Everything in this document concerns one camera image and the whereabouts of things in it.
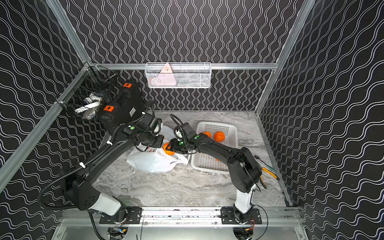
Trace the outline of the orange fruit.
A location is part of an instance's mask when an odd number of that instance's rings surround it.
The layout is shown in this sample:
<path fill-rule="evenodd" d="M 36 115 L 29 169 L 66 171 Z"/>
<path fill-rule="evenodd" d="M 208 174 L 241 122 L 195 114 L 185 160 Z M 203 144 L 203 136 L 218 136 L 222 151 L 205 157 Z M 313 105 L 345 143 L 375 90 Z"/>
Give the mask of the orange fruit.
<path fill-rule="evenodd" d="M 226 139 L 226 135 L 224 134 L 224 132 L 221 132 L 221 131 L 218 131 L 214 134 L 214 140 L 216 142 L 223 142 L 224 140 Z"/>
<path fill-rule="evenodd" d="M 210 132 L 203 132 L 206 136 L 208 136 L 210 139 L 212 138 L 212 134 Z"/>
<path fill-rule="evenodd" d="M 170 143 L 165 143 L 163 145 L 163 151 L 165 152 L 165 154 L 169 155 L 169 156 L 173 156 L 175 154 L 174 151 L 171 150 L 171 147 L 169 146 Z"/>

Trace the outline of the white printed plastic bag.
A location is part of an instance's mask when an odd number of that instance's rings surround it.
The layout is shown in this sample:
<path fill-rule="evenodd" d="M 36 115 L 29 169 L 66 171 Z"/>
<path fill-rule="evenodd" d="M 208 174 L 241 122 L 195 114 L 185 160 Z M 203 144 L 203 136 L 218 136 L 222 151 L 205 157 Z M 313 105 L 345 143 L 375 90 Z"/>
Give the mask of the white printed plastic bag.
<path fill-rule="evenodd" d="M 147 173 L 166 173 L 171 171 L 177 164 L 187 165 L 189 160 L 181 154 L 169 155 L 163 146 L 174 137 L 174 131 L 168 126 L 162 126 L 160 135 L 164 136 L 164 142 L 160 148 L 149 147 L 145 152 L 136 148 L 128 154 L 126 162 L 136 170 Z"/>

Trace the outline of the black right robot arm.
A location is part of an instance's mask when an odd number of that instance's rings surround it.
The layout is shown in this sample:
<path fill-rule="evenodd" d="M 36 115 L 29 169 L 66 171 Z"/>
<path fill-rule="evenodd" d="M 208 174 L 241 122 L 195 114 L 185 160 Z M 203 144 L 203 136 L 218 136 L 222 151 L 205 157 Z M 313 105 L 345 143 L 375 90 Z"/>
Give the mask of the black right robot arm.
<path fill-rule="evenodd" d="M 237 189 L 234 208 L 247 214 L 252 206 L 253 191 L 261 179 L 262 169 L 248 148 L 231 148 L 211 139 L 204 133 L 197 134 L 189 123 L 176 127 L 175 138 L 170 140 L 167 151 L 178 154 L 206 154 L 224 163 L 232 184 Z"/>

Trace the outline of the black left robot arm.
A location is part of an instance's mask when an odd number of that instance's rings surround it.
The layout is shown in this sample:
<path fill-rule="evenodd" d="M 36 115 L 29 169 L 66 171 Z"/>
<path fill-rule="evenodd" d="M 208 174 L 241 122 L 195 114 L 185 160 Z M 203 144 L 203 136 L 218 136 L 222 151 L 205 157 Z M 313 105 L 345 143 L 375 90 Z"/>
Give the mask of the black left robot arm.
<path fill-rule="evenodd" d="M 146 149 L 162 146 L 164 136 L 160 134 L 162 120 L 153 114 L 143 114 L 137 122 L 121 124 L 113 129 L 111 139 L 80 165 L 80 170 L 61 180 L 64 196 L 80 211 L 100 212 L 114 222 L 123 222 L 126 205 L 93 187 L 93 183 L 118 157 L 127 150 L 145 146 Z"/>

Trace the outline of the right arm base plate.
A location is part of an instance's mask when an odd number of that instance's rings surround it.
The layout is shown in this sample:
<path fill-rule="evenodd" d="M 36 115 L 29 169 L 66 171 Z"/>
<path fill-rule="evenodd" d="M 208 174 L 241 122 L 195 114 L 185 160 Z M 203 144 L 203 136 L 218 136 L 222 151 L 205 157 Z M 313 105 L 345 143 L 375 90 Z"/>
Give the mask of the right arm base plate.
<path fill-rule="evenodd" d="M 235 206 L 222 207 L 220 218 L 223 225 L 261 225 L 262 219 L 259 209 L 251 208 L 248 212 L 241 213 Z"/>

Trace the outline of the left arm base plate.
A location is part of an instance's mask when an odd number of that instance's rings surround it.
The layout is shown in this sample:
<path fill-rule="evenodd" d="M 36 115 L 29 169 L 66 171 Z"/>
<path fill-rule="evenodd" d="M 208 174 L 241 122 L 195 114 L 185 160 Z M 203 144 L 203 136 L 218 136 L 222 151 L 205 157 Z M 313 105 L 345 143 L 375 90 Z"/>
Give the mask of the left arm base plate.
<path fill-rule="evenodd" d="M 112 224 L 139 224 L 142 218 L 141 207 L 120 208 L 113 216 L 102 214 L 99 223 L 102 225 Z"/>

